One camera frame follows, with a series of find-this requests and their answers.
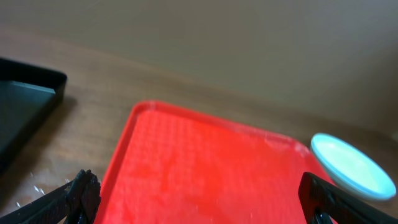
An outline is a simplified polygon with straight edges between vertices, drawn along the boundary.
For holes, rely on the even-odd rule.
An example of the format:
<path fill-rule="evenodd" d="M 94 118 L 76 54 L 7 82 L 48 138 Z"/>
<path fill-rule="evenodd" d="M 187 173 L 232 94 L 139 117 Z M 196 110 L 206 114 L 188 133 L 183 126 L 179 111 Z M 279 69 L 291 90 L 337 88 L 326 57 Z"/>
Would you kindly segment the pale green plate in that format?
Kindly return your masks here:
<path fill-rule="evenodd" d="M 372 201 L 396 196 L 396 185 L 384 169 L 351 144 L 317 133 L 310 150 L 333 181 L 350 193 Z"/>

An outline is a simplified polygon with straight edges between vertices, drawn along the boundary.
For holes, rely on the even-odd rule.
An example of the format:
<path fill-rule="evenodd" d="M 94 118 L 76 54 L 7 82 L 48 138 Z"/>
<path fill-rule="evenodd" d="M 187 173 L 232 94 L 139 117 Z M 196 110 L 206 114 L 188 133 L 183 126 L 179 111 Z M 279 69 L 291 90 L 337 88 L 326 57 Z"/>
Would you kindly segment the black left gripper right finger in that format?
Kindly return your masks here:
<path fill-rule="evenodd" d="M 308 224 L 397 224 L 397 219 L 347 194 L 311 172 L 304 172 L 298 197 Z"/>

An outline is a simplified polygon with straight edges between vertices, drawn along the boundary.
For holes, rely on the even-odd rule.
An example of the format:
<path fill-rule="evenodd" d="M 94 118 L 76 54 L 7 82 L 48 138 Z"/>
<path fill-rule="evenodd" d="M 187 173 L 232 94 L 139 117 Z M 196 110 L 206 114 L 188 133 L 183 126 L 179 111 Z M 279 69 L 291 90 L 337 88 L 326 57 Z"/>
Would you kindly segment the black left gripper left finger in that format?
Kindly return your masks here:
<path fill-rule="evenodd" d="M 93 224 L 101 203 L 101 185 L 90 170 L 71 182 L 1 217 L 1 224 Z"/>

